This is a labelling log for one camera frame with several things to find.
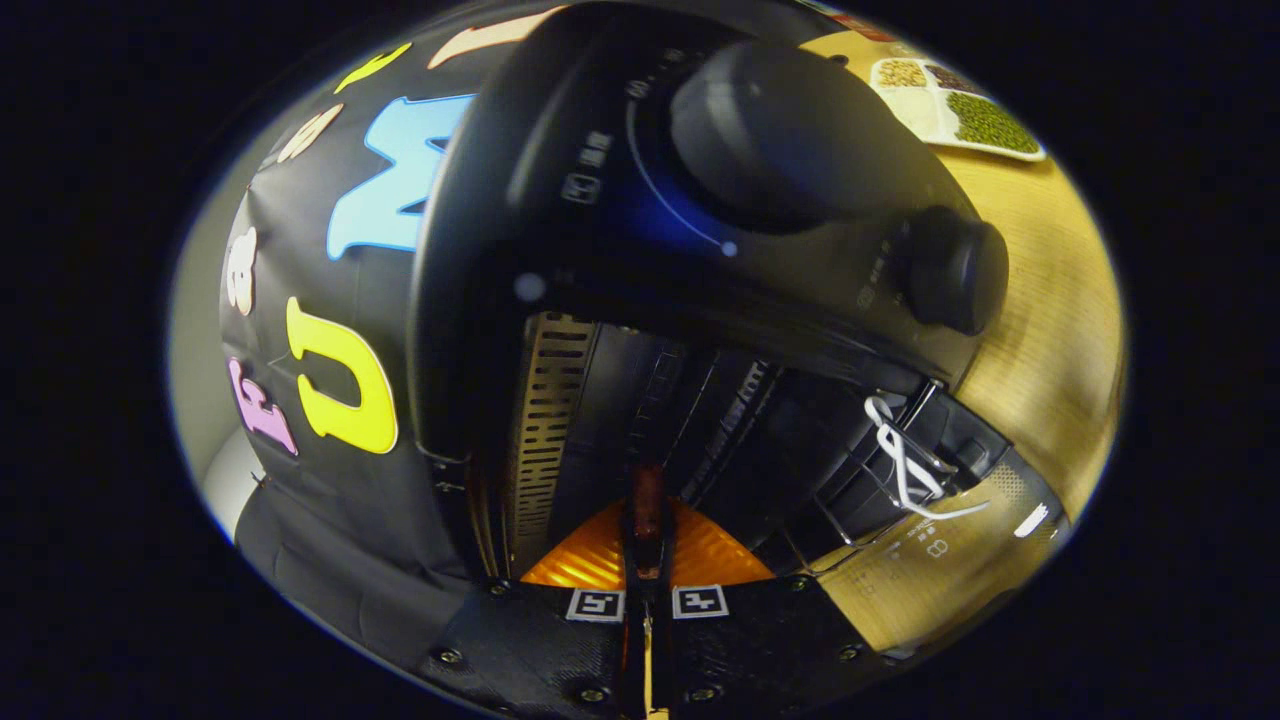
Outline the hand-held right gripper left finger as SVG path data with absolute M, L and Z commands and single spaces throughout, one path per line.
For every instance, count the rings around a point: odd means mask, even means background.
M 488 578 L 419 675 L 500 717 L 645 717 L 644 611 L 622 588 L 625 502 L 564 538 L 524 582 Z

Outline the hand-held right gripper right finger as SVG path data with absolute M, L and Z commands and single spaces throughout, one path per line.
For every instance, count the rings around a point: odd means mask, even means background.
M 664 521 L 650 688 L 669 717 L 803 717 L 891 676 L 814 575 L 773 574 L 677 500 Z

